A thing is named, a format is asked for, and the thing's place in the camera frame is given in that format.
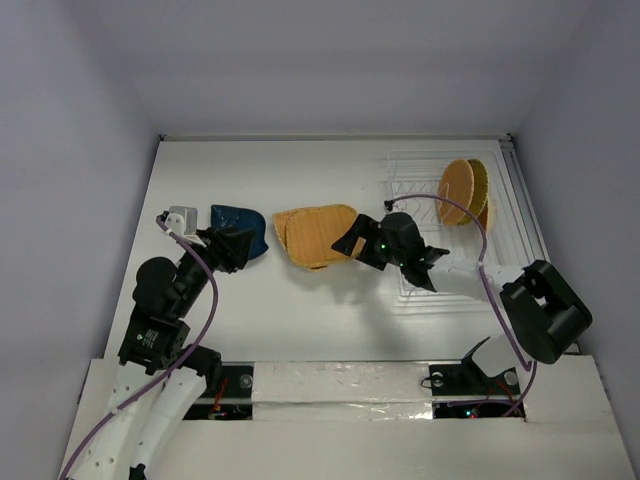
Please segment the triangular woven orange plate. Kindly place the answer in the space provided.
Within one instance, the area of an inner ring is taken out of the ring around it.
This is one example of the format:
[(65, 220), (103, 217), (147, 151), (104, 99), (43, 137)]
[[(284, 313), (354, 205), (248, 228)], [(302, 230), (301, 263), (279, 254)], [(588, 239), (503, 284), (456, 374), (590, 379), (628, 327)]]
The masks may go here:
[[(286, 254), (289, 254), (286, 240), (286, 225), (288, 221), (297, 213), (303, 211), (303, 208), (296, 208), (291, 210), (286, 210), (282, 212), (277, 212), (272, 215), (272, 221), (274, 224), (274, 229), (279, 240), (280, 245), (284, 249)], [(325, 269), (329, 266), (326, 261), (322, 261), (320, 263), (315, 262), (311, 265), (302, 265), (302, 268), (306, 268), (311, 271), (319, 271)]]

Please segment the round orange woven plate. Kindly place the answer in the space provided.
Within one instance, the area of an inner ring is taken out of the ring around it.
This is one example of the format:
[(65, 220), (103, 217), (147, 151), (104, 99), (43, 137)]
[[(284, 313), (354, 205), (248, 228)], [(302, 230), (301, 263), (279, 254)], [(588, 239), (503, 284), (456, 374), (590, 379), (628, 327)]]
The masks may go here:
[(472, 203), (473, 192), (471, 164), (465, 159), (454, 160), (444, 170), (438, 186), (439, 196), (453, 201), (453, 204), (439, 202), (439, 216), (444, 225), (457, 225), (464, 219)]

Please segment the yellow round woven plate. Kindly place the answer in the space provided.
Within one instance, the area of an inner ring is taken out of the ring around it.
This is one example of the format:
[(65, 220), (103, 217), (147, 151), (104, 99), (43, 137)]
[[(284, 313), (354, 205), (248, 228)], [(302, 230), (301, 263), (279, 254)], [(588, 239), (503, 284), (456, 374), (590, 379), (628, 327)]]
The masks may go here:
[(489, 199), (489, 174), (485, 164), (478, 159), (469, 159), (473, 173), (473, 197), (469, 210), (478, 216)]

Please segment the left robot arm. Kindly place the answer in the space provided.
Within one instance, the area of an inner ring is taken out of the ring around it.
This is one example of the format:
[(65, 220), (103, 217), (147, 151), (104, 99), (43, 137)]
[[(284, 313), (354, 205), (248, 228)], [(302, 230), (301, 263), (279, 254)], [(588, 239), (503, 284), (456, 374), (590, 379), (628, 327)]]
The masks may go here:
[(145, 261), (136, 274), (134, 308), (117, 353), (118, 365), (104, 416), (70, 455), (63, 479), (149, 479), (185, 414), (202, 395), (223, 389), (219, 352), (187, 337), (185, 321), (214, 272), (244, 268), (255, 236), (235, 227), (181, 236), (177, 263)]

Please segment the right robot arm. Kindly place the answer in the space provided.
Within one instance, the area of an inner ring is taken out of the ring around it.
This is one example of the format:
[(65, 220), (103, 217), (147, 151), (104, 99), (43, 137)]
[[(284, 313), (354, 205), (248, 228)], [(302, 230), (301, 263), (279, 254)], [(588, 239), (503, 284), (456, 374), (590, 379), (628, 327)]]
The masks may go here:
[(549, 262), (487, 265), (429, 246), (406, 213), (381, 221), (360, 214), (332, 250), (384, 270), (397, 267), (413, 286), (489, 304), (503, 330), (480, 341), (462, 359), (460, 379), (482, 392), (498, 376), (534, 363), (551, 365), (592, 325), (590, 310)]

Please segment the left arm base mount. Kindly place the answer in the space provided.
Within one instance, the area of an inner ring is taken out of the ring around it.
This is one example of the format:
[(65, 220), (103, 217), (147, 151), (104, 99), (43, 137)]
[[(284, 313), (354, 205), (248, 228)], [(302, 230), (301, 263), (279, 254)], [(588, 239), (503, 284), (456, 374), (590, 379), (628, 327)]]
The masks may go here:
[(253, 417), (253, 363), (224, 363), (221, 379), (187, 410), (185, 421), (237, 421)]

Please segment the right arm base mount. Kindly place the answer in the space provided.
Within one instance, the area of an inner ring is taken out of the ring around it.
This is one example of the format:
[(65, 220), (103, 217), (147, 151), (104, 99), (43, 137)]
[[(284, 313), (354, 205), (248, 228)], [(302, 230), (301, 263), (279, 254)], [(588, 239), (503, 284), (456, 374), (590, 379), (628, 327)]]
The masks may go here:
[(525, 418), (521, 386), (514, 368), (495, 377), (463, 363), (431, 364), (420, 386), (432, 395), (435, 419)]

